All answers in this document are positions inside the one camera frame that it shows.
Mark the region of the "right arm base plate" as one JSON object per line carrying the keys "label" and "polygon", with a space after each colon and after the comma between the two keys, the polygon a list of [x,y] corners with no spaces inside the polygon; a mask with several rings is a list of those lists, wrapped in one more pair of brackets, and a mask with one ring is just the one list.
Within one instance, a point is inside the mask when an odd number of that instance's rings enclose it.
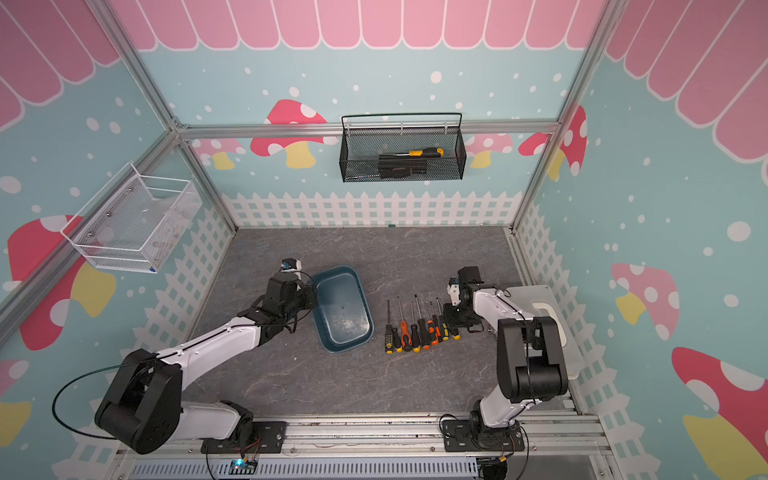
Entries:
{"label": "right arm base plate", "polygon": [[526,449],[519,425],[490,428],[482,422],[443,418],[439,421],[447,452],[521,452]]}

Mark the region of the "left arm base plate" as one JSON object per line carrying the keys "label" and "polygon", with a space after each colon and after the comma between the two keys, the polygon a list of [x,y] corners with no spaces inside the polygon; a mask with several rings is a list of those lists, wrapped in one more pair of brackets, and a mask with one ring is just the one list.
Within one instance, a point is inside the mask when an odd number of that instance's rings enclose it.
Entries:
{"label": "left arm base plate", "polygon": [[283,421],[255,421],[238,427],[230,438],[204,439],[203,454],[278,454],[286,439],[288,423]]}

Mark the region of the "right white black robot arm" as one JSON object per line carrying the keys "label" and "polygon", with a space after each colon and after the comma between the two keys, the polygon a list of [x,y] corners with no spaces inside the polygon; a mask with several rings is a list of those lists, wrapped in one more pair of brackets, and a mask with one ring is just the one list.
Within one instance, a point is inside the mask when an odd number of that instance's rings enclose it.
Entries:
{"label": "right white black robot arm", "polygon": [[502,289],[481,279],[479,268],[460,269],[448,282],[443,318],[451,335],[479,326],[496,336],[497,385],[478,400],[468,420],[441,424],[448,451],[525,448],[518,417],[565,394],[570,368],[583,366],[559,320],[549,287]]}

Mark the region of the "black red screwdriver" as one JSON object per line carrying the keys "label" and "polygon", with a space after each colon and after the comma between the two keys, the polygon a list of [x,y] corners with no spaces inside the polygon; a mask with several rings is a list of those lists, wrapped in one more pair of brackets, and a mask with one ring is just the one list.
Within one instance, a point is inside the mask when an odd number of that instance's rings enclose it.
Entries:
{"label": "black red screwdriver", "polygon": [[400,298],[397,298],[397,304],[398,304],[398,311],[400,314],[400,338],[402,343],[402,349],[404,352],[410,352],[413,349],[412,338],[409,332],[409,325],[405,320]]}

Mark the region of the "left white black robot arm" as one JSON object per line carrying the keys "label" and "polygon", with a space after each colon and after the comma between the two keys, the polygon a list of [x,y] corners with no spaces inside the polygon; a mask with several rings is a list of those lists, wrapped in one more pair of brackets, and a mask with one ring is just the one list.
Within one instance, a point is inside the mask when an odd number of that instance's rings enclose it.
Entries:
{"label": "left white black robot arm", "polygon": [[99,440],[119,441],[148,454],[170,441],[224,440],[244,447],[252,413],[232,401],[183,400],[184,390],[234,357],[265,345],[317,305],[314,278],[300,270],[271,277],[265,294],[223,325],[158,352],[140,348],[118,365],[94,415]]}

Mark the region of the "teal plastic storage box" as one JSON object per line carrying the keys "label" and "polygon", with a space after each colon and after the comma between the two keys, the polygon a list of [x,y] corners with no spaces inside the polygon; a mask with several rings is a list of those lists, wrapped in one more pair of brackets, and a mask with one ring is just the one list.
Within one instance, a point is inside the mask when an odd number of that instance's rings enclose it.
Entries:
{"label": "teal plastic storage box", "polygon": [[368,342],[374,323],[356,271],[338,266],[314,276],[313,317],[323,347],[341,353]]}

